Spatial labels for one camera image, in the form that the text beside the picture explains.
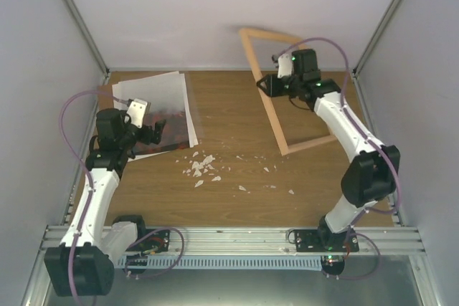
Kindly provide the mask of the left aluminium corner post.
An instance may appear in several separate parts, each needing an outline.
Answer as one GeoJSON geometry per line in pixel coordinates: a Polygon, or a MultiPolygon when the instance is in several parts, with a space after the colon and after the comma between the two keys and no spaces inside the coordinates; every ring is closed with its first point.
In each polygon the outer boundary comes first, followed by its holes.
{"type": "Polygon", "coordinates": [[[90,30],[88,29],[87,24],[85,23],[85,20],[83,19],[82,14],[77,7],[77,4],[74,0],[63,0],[63,2],[83,40],[85,41],[85,44],[87,45],[92,58],[95,60],[100,71],[103,73],[104,79],[107,80],[109,78],[110,69],[105,63],[105,60],[103,59],[103,56],[100,53],[100,50],[98,49],[97,44],[95,43],[95,40],[93,39],[93,36],[90,33],[90,30]]]}

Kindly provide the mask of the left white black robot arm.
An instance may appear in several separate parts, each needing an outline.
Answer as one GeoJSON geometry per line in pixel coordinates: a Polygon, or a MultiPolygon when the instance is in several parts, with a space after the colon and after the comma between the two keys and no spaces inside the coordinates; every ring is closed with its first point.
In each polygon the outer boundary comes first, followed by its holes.
{"type": "Polygon", "coordinates": [[[105,234],[108,208],[137,143],[159,144],[166,125],[146,125],[145,106],[127,110],[107,108],[96,115],[97,133],[85,160],[85,186],[71,225],[57,247],[47,249],[44,263],[60,297],[107,295],[114,281],[115,263],[129,248],[144,249],[148,235],[141,216],[122,216],[105,234]]]}

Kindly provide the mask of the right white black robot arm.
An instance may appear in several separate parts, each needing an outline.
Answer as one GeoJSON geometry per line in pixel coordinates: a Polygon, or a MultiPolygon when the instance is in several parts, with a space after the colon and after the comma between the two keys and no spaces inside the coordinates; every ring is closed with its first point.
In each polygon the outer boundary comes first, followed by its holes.
{"type": "Polygon", "coordinates": [[[342,196],[317,230],[319,247],[334,252],[344,245],[359,216],[395,191],[400,153],[367,130],[334,80],[322,78],[313,49],[286,52],[272,60],[277,72],[257,81],[257,87],[268,97],[287,96],[307,104],[327,124],[350,162],[341,179],[342,196]]]}

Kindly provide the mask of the clear plastic frame sheet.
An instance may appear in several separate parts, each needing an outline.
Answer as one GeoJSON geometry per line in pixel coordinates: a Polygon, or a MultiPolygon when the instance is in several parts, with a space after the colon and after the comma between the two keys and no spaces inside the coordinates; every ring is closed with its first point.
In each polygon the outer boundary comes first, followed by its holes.
{"type": "Polygon", "coordinates": [[[191,75],[179,71],[155,75],[153,86],[152,108],[165,113],[177,113],[183,110],[187,119],[190,146],[198,145],[203,130],[191,84],[191,75]]]}

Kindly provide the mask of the brown frame backing board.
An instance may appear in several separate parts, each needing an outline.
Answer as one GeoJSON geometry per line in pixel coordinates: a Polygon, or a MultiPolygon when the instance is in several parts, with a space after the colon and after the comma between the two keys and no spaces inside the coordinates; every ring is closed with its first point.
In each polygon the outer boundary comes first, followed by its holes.
{"type": "Polygon", "coordinates": [[[111,85],[102,85],[98,88],[98,108],[104,110],[114,108],[115,100],[113,98],[113,89],[111,85]]]}

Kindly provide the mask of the light wooden picture frame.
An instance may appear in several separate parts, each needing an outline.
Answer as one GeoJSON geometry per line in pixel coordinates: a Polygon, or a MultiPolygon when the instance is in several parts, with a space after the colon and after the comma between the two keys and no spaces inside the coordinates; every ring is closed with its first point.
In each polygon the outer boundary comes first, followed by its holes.
{"type": "MultiPolygon", "coordinates": [[[[242,46],[245,50],[245,56],[249,62],[252,75],[256,82],[262,79],[262,72],[251,39],[263,39],[289,45],[298,44],[298,47],[301,49],[308,48],[307,44],[301,43],[301,38],[288,34],[281,34],[279,32],[243,27],[239,30],[239,35],[242,41],[242,46]]],[[[337,138],[333,135],[329,128],[328,135],[288,145],[271,98],[268,97],[262,90],[259,90],[259,93],[282,156],[337,141],[337,138]]]]}

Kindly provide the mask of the right aluminium corner post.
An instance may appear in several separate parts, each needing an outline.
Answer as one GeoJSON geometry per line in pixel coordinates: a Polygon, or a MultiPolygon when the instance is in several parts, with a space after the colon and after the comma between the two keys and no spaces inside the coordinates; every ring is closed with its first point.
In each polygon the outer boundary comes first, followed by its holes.
{"type": "Polygon", "coordinates": [[[378,45],[380,39],[382,38],[383,33],[385,33],[387,27],[389,26],[391,20],[393,19],[394,15],[396,14],[398,8],[401,6],[404,0],[391,0],[389,6],[385,10],[382,18],[380,19],[376,29],[374,30],[369,43],[366,45],[359,61],[356,63],[356,66],[353,68],[353,75],[357,77],[360,72],[363,70],[365,64],[371,57],[373,51],[375,50],[376,46],[378,45]]]}

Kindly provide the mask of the aluminium front mounting rail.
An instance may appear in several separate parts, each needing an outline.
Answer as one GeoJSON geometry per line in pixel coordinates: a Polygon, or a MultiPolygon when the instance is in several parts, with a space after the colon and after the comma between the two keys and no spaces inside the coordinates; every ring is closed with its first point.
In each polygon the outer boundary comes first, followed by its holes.
{"type": "MultiPolygon", "coordinates": [[[[424,254],[425,248],[418,230],[412,227],[356,227],[359,251],[355,255],[379,252],[389,255],[424,254]]],[[[172,232],[165,256],[179,255],[181,248],[187,256],[287,256],[300,255],[295,235],[287,235],[286,227],[184,227],[180,236],[172,232]]]]}

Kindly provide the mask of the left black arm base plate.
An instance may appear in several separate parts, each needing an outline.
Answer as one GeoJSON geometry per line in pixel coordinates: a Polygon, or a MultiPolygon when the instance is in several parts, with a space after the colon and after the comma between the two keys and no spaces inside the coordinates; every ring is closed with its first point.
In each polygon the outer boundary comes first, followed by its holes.
{"type": "Polygon", "coordinates": [[[167,252],[169,250],[170,231],[163,229],[155,234],[151,234],[153,231],[155,231],[155,229],[145,230],[145,233],[140,235],[139,238],[142,238],[143,236],[147,236],[147,238],[137,245],[127,248],[126,251],[140,255],[152,255],[167,252]]]}

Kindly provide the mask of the white paper sheet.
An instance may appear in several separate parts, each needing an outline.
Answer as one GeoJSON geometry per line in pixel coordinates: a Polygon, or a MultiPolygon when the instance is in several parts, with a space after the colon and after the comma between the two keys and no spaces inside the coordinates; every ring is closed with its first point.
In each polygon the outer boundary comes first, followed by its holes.
{"type": "Polygon", "coordinates": [[[151,104],[152,111],[169,113],[185,109],[184,74],[169,72],[112,86],[113,95],[122,100],[141,99],[151,104]]]}

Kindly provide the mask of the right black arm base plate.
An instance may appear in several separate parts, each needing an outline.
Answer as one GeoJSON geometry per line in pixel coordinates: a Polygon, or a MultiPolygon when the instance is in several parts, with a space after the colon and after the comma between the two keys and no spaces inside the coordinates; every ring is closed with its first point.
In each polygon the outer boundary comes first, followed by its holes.
{"type": "Polygon", "coordinates": [[[318,229],[294,229],[293,239],[297,252],[354,253],[359,251],[358,241],[352,241],[346,232],[322,234],[318,229]]]}

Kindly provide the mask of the aluminium corner post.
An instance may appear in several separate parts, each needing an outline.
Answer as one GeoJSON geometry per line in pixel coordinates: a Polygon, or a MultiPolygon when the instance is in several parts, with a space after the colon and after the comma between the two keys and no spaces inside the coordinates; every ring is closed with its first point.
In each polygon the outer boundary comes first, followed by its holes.
{"type": "Polygon", "coordinates": [[[90,33],[90,30],[88,29],[87,24],[85,23],[85,20],[83,19],[82,14],[77,7],[77,4],[74,0],[63,0],[63,2],[83,40],[85,41],[85,44],[87,45],[92,58],[95,60],[100,71],[103,73],[104,79],[107,80],[109,78],[110,69],[105,63],[105,60],[103,59],[103,56],[100,53],[100,50],[98,49],[97,44],[95,43],[95,40],[93,39],[93,36],[90,33]]]}
{"type": "Polygon", "coordinates": [[[383,33],[385,33],[387,27],[389,26],[391,20],[393,19],[394,15],[396,14],[398,8],[401,6],[404,0],[391,0],[389,6],[385,10],[382,18],[380,19],[376,29],[374,30],[369,43],[366,45],[359,61],[356,63],[356,66],[353,68],[353,75],[357,77],[360,72],[363,70],[365,64],[371,57],[373,51],[375,50],[376,46],[378,45],[380,39],[382,38],[383,33]]]}

